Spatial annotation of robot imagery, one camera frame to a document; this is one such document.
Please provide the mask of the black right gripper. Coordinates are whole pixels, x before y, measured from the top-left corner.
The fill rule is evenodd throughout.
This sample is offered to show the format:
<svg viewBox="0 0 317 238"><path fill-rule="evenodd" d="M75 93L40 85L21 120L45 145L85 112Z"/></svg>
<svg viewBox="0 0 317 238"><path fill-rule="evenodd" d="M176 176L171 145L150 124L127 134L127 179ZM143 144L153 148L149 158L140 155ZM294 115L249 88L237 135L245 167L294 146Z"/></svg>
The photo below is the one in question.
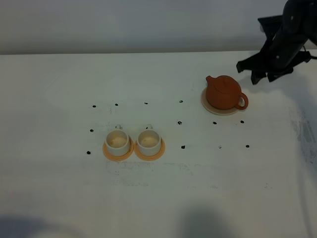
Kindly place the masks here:
<svg viewBox="0 0 317 238"><path fill-rule="evenodd" d="M263 78L273 82L291 74L295 66L310 61L310 53L301 51L307 36L301 30L301 18L289 16L270 16L258 19L266 42L257 54L237 62L238 73L250 70L253 85Z"/></svg>

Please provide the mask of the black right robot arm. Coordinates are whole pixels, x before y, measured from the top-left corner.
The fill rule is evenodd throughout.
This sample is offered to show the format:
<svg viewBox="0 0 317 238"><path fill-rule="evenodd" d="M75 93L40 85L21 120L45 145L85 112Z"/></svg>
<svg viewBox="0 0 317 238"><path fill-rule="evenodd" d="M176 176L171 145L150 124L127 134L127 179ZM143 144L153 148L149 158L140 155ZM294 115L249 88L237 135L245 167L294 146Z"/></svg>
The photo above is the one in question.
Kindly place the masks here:
<svg viewBox="0 0 317 238"><path fill-rule="evenodd" d="M273 82L291 74L294 67L316 59L309 51L301 50L309 40L317 43L317 2L315 0L289 0L283 13L258 19L266 41L261 50L237 62L239 73L250 70L252 84L268 78Z"/></svg>

